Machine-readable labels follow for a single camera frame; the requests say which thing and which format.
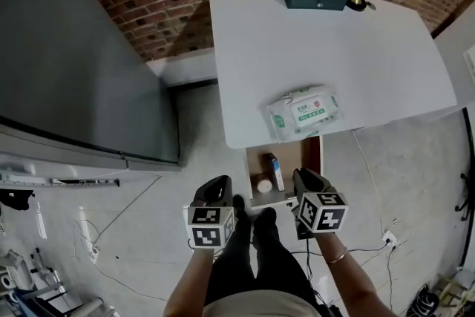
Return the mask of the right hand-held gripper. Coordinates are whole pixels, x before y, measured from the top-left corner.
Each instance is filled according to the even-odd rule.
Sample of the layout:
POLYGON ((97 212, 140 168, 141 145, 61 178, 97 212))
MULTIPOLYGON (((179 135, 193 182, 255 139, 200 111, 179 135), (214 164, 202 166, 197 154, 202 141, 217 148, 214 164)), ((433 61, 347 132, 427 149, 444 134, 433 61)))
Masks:
POLYGON ((291 210, 297 239, 340 231, 349 210, 346 197, 335 192, 327 178, 310 169, 295 169, 292 182, 296 197, 291 198, 291 210))

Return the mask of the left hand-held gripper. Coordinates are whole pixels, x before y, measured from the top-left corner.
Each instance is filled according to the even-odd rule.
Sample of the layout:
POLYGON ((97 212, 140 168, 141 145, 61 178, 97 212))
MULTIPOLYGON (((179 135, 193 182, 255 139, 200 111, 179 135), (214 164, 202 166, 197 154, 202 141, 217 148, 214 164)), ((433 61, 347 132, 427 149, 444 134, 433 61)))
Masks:
POLYGON ((204 183, 194 194, 193 206, 183 207, 183 217, 193 249, 223 249, 235 230, 232 179, 228 175, 204 183), (222 206, 211 206, 221 203, 222 206))

